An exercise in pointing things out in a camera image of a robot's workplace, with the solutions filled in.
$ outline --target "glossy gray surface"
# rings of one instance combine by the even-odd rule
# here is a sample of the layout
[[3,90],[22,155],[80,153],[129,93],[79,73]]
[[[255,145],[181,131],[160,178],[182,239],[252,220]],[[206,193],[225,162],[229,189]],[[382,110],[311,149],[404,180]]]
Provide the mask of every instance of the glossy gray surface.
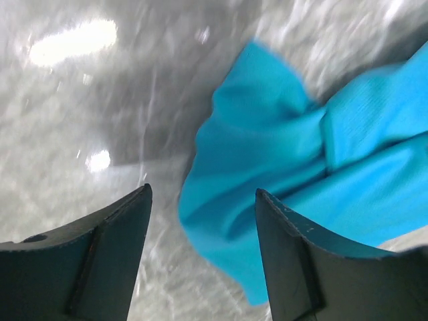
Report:
[[[210,96],[258,37],[325,100],[428,40],[425,0],[2,0],[0,241],[143,183],[154,208],[129,320],[269,320],[197,256],[177,199]],[[385,247],[428,243],[420,230]]]

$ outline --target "gray surface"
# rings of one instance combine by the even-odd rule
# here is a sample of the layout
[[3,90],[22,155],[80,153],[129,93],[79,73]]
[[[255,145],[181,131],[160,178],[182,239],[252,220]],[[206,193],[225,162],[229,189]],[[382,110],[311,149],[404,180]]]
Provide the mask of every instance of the gray surface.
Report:
[[[2,0],[0,241],[148,182],[154,210],[129,320],[269,320],[196,255],[177,221],[212,91],[257,36],[325,100],[355,73],[411,55],[427,22],[424,0]],[[108,168],[91,172],[107,153]],[[426,230],[385,247],[420,243]]]

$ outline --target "cloth fold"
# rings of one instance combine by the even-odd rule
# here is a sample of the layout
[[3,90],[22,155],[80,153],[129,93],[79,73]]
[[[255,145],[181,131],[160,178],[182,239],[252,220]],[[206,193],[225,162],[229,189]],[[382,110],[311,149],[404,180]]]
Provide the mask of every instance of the cloth fold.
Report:
[[349,239],[377,246],[428,224],[428,45],[369,71],[325,106],[257,43],[213,95],[179,203],[200,255],[268,300],[254,216],[263,188]]

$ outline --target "blue cloth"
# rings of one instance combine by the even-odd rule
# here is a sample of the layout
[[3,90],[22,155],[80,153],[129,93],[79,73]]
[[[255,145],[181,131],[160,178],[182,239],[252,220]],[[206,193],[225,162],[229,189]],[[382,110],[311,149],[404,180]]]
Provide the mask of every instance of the blue cloth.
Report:
[[261,304],[257,188],[367,245],[428,224],[427,70],[428,45],[318,106],[290,67],[249,44],[214,93],[183,186],[179,217],[195,249]]

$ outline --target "dark plastic jaw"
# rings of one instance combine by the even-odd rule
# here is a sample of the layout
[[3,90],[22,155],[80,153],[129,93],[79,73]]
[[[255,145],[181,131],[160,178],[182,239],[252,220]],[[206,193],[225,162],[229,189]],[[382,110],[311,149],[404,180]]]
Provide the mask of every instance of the dark plastic jaw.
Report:
[[125,321],[152,191],[22,243],[0,243],[0,320]]
[[255,215],[274,321],[427,320],[428,247],[362,245],[262,190]]

